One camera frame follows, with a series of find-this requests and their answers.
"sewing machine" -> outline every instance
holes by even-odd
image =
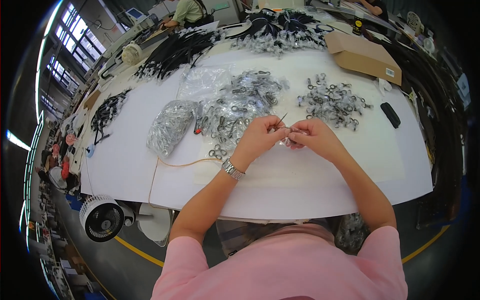
[[[102,58],[107,59],[107,61],[98,71],[100,77],[98,84],[101,86],[113,78],[113,70],[122,64],[121,53],[123,46],[130,43],[142,31],[158,24],[158,18],[155,14],[146,16],[135,8],[131,8],[125,13],[133,23],[133,26],[103,53]]]

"orange cord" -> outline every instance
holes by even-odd
[[[216,161],[219,161],[219,162],[222,162],[221,159],[218,159],[218,158],[202,158],[202,159],[199,159],[199,160],[196,160],[192,163],[189,163],[189,164],[185,164],[185,165],[170,165],[170,164],[167,164],[166,162],[164,162],[163,160],[161,160],[158,156],[156,157],[156,165],[155,165],[155,171],[153,173],[153,178],[152,178],[152,184],[150,185],[150,192],[148,193],[148,205],[150,205],[150,207],[153,207],[153,208],[160,208],[160,209],[163,209],[161,207],[155,207],[153,206],[151,203],[150,203],[150,195],[152,194],[152,189],[153,189],[153,182],[155,181],[155,174],[156,174],[156,169],[158,167],[158,162],[161,162],[162,164],[166,165],[166,166],[169,166],[169,167],[186,167],[186,166],[191,166],[193,164],[196,164],[196,163],[199,163],[201,161],[209,161],[209,160],[216,160]]]

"green shirt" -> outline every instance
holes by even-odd
[[[178,23],[182,21],[193,23],[198,21],[202,16],[202,7],[198,2],[194,0],[180,0],[172,20]]]

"needle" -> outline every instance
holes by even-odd
[[[287,116],[287,114],[285,114],[285,115],[280,119],[280,121],[277,122],[277,124],[275,125],[275,127],[272,128],[269,133],[275,132],[275,131],[277,130],[277,126],[278,126],[278,125],[280,124],[280,122]]]

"black canister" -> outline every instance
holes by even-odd
[[[356,35],[361,35],[361,27],[363,25],[363,12],[355,11],[355,19],[353,21],[352,32]]]

